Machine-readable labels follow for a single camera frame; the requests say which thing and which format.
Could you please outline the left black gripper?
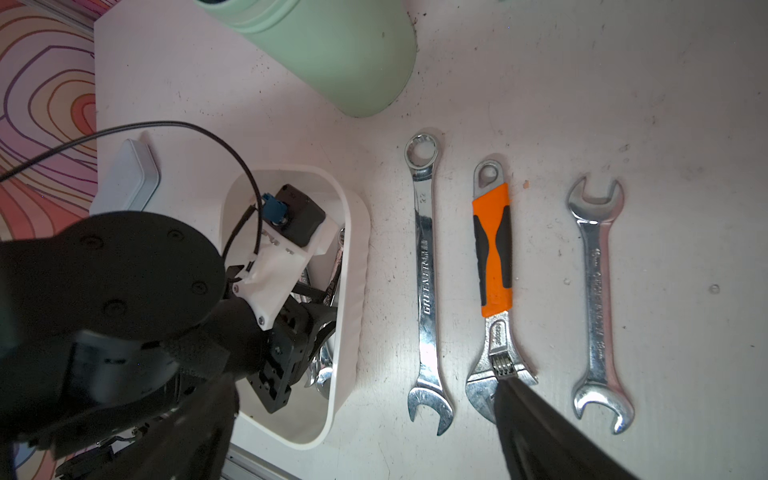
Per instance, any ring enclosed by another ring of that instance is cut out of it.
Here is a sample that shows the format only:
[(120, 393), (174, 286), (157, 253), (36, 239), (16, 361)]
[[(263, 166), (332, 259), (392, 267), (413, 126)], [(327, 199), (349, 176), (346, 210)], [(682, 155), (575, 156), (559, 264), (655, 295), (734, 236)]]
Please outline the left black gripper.
[(299, 303), (289, 296), (266, 333), (261, 358), (248, 383), (269, 414), (284, 408), (292, 386), (307, 370), (332, 328), (338, 309), (322, 303)]

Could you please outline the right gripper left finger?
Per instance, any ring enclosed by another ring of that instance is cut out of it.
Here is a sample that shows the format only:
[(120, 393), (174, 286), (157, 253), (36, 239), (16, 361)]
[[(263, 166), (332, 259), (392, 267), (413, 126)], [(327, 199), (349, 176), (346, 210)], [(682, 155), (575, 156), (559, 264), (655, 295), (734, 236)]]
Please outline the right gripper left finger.
[(219, 376), (193, 393), (127, 453), (91, 477), (218, 479), (238, 412), (233, 376)]

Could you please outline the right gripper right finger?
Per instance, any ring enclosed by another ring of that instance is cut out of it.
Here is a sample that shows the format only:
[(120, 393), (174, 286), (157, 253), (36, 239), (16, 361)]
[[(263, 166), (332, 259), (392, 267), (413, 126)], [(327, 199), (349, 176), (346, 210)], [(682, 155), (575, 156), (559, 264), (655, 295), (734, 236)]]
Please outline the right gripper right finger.
[(512, 479), (633, 479), (521, 380), (498, 382), (494, 413)]

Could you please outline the white plastic storage box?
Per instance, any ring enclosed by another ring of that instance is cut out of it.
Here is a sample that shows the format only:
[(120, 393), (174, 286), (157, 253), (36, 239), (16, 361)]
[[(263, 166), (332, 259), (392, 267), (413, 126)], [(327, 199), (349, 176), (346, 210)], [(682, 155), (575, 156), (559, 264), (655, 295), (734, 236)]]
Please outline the white plastic storage box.
[[(257, 167), (252, 172), (261, 192), (274, 193), (291, 184), (308, 194), (345, 228), (340, 283), (337, 292), (336, 329), (331, 340), (334, 373), (330, 397), (304, 387), (293, 389), (287, 405), (269, 414), (250, 384), (237, 384), (240, 414), (235, 422), (234, 445), (256, 452), (258, 446), (281, 443), (294, 450), (317, 447), (328, 435), (334, 417), (355, 387), (358, 351), (365, 298), (370, 239), (370, 215), (361, 198), (342, 186), (326, 171), (311, 166)], [(305, 269), (315, 277), (329, 277), (329, 261), (336, 252), (336, 238), (327, 253), (313, 257)]]

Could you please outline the large silver combination wrench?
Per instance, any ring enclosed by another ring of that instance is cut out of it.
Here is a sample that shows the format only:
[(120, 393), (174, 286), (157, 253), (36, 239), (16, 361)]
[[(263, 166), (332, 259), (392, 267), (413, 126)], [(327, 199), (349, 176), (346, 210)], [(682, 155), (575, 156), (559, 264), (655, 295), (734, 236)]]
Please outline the large silver combination wrench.
[(433, 179), (440, 154), (439, 141), (426, 132), (415, 134), (404, 148), (414, 192), (419, 332), (419, 372), (407, 394), (407, 406), (412, 420), (420, 407), (436, 412), (438, 436), (444, 435), (454, 420), (453, 406), (442, 385), (438, 352)]

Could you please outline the orange handle adjustable wrench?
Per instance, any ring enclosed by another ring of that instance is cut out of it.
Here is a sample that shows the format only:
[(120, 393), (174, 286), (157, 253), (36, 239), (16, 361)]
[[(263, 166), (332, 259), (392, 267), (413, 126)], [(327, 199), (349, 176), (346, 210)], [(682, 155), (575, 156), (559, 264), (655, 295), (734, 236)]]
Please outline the orange handle adjustable wrench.
[(512, 222), (504, 168), (493, 158), (480, 161), (473, 174), (473, 227), (485, 335), (477, 363), (465, 382), (474, 409), (496, 422), (494, 399), (498, 383), (517, 378), (538, 383), (517, 348), (512, 329)]

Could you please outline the silver double open-end wrench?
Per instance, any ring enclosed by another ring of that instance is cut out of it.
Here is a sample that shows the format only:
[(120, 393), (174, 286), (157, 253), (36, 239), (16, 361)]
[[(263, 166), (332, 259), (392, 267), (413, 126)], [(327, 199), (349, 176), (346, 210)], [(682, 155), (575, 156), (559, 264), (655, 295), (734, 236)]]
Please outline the silver double open-end wrench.
[(610, 232), (624, 206), (624, 190), (614, 180), (605, 198), (586, 195), (587, 178), (572, 186), (567, 206), (583, 240), (587, 319), (587, 368), (573, 389), (573, 410), (581, 418), (590, 404), (613, 412), (612, 433), (625, 432), (635, 418), (614, 361), (610, 281)]

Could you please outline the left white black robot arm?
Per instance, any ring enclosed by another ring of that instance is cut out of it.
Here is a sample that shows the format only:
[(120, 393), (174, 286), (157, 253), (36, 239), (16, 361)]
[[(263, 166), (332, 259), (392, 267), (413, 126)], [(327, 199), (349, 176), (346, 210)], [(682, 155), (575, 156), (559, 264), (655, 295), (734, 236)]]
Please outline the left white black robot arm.
[(232, 290), (217, 248), (176, 219), (123, 211), (1, 246), (1, 441), (65, 456), (163, 414), (215, 378), (268, 412), (334, 331), (286, 297), (273, 325)]

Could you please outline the small silver wrench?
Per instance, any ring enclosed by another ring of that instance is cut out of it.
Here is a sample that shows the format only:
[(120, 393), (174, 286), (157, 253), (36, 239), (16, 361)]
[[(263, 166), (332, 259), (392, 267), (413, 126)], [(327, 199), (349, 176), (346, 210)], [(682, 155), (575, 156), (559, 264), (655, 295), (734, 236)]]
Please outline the small silver wrench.
[[(323, 300), (323, 304), (330, 307), (338, 305), (336, 297), (340, 283), (344, 241), (345, 228), (342, 227), (338, 233), (338, 248), (332, 267), (332, 275), (325, 289), (325, 298)], [(331, 348), (331, 340), (334, 333), (335, 328), (332, 328), (317, 352), (312, 356), (306, 372), (305, 388), (314, 387), (326, 400), (330, 397), (331, 379), (334, 373), (334, 360)]]

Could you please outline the translucent box lid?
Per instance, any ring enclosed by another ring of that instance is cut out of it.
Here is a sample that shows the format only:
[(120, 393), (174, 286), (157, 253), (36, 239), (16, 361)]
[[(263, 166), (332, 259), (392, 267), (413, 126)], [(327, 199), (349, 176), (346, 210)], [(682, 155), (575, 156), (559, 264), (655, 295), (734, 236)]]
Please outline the translucent box lid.
[(125, 140), (91, 203), (91, 216), (115, 211), (143, 211), (161, 181), (149, 146)]

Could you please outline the green cup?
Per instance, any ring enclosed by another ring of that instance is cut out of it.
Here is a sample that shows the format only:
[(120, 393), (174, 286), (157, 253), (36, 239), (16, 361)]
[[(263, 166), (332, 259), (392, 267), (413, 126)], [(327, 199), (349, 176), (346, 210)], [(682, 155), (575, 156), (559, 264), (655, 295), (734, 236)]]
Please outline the green cup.
[(230, 0), (199, 7), (352, 117), (385, 110), (417, 54), (399, 1)]

